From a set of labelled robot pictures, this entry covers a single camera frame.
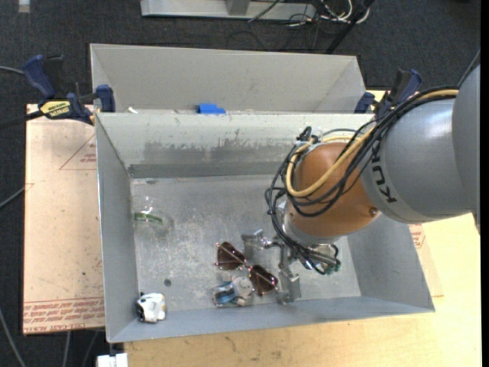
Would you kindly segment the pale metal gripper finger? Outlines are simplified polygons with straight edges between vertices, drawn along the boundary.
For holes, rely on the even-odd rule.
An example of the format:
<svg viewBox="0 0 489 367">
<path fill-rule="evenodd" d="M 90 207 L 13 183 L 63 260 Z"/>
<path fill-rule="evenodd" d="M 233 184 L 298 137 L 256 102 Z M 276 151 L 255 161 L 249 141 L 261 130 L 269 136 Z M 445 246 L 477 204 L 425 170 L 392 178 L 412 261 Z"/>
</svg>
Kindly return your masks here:
<svg viewBox="0 0 489 367">
<path fill-rule="evenodd" d="M 263 230 L 242 234 L 241 240 L 244 244 L 245 257 L 254 257 L 256 252 L 272 246 L 272 241 L 266 237 Z"/>
<path fill-rule="evenodd" d="M 290 270 L 281 270 L 279 272 L 281 292 L 277 296 L 277 302 L 280 304 L 289 304 L 301 297 L 300 276 L 293 274 Z"/>
</svg>

